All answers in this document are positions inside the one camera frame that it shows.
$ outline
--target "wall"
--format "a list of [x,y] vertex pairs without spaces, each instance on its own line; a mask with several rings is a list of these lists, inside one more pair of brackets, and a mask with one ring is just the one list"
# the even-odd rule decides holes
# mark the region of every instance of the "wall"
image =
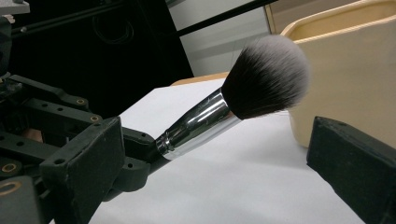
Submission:
[[[167,0],[178,30],[216,16],[249,0]],[[263,35],[280,34],[291,22],[356,0],[278,0],[269,5],[267,14],[259,7],[194,33],[182,36],[181,42],[195,77],[228,72],[242,47]],[[270,29],[268,22],[274,22]]]
[[[179,0],[168,5],[177,30],[248,3],[248,0]],[[242,47],[269,35],[263,7],[183,35],[180,39],[195,77],[228,72]]]

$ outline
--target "brush handle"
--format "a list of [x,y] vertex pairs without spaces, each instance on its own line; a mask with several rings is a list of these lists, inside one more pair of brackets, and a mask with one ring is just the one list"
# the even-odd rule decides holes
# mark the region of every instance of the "brush handle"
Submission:
[[239,123],[217,89],[178,119],[156,139],[158,151],[169,161],[205,144]]

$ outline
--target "brush bristles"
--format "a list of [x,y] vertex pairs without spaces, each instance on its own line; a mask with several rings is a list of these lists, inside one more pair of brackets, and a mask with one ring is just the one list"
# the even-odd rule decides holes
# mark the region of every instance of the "brush bristles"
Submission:
[[303,51],[283,35],[268,35],[242,49],[221,93],[238,118],[251,119],[295,106],[308,83]]

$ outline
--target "makeup brush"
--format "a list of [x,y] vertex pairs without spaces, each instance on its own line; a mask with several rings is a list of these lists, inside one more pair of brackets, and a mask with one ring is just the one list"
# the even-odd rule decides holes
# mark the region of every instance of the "makeup brush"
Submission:
[[295,106],[309,84],[309,65],[300,48],[283,35],[246,45],[224,83],[187,111],[150,146],[145,161],[152,174],[207,143],[243,119]]

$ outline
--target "white-tipped bristles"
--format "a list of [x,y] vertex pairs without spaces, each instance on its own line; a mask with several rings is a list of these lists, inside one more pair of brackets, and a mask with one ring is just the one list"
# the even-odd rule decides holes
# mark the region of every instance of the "white-tipped bristles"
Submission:
[[298,104],[309,79],[303,51],[283,35],[268,35],[244,47],[221,93],[238,118],[250,119]]

